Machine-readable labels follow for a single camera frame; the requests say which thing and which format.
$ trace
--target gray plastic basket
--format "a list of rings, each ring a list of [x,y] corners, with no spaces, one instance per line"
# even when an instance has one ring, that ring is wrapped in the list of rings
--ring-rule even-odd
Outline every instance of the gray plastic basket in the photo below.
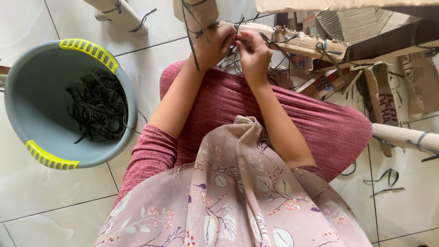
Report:
[[[73,102],[65,91],[91,70],[117,76],[128,101],[128,119],[119,140],[77,144],[82,132],[69,116]],[[128,76],[114,56],[87,40],[54,40],[25,52],[11,67],[4,100],[9,121],[33,157],[44,166],[70,170],[105,163],[120,154],[133,138],[137,100]]]

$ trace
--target white tile floor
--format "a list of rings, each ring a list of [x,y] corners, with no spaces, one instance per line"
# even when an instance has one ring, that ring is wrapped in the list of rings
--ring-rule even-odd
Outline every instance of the white tile floor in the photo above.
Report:
[[[190,48],[183,24],[173,16],[172,0],[129,3],[139,15],[158,9],[146,21],[147,36],[136,38],[112,23],[96,21],[93,8],[80,0],[0,0],[0,65],[11,66],[25,50],[46,41],[93,41],[117,56],[136,88],[140,110],[149,117],[159,103],[162,70],[186,59]],[[247,19],[256,15],[254,0],[217,3],[223,20],[236,22],[241,14]],[[258,22],[272,25],[274,15]],[[275,54],[273,63],[280,59]],[[328,101],[364,112],[361,102],[345,100],[343,95],[334,95]],[[407,120],[405,127],[439,133],[439,113]],[[143,124],[139,120],[137,129]],[[73,171],[48,169],[28,154],[13,132],[3,94],[0,133],[0,246],[89,246],[111,210],[138,135],[108,164]],[[404,154],[399,148],[393,155],[384,157],[372,140],[358,157],[356,172],[339,176],[331,185],[350,204],[374,247],[439,246],[439,160],[421,163],[428,155],[414,150]],[[363,180],[377,178],[388,168],[400,173],[395,186],[406,190],[370,198],[373,191],[387,188],[386,181],[371,185]]]

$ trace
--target woman's left hand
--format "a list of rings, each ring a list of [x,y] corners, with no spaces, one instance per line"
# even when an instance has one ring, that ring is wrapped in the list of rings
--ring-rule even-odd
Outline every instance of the woman's left hand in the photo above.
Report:
[[[194,45],[200,71],[204,73],[226,56],[230,46],[235,41],[236,29],[230,25],[215,25],[206,29],[205,33],[210,44],[207,43],[205,35],[202,34],[198,43]],[[189,57],[188,62],[195,65],[193,54]]]

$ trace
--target hand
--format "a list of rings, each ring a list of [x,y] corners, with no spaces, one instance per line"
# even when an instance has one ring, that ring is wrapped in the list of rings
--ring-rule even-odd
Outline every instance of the hand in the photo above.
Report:
[[[241,31],[237,34],[235,45],[241,55],[242,72],[250,89],[269,84],[267,70],[273,53],[265,45],[261,35],[257,32]]]
[[[200,71],[206,72],[217,65],[227,54],[235,40],[236,29],[228,25],[215,25],[205,30],[210,44],[207,43],[204,34],[200,35],[198,43],[194,45]],[[194,63],[193,54],[189,62]]]

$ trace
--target floral hijab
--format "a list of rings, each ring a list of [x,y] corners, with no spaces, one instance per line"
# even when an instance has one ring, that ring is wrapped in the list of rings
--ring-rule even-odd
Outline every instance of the floral hijab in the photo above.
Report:
[[[253,117],[209,132],[196,161],[134,187],[94,247],[370,247],[320,176],[290,170]]]

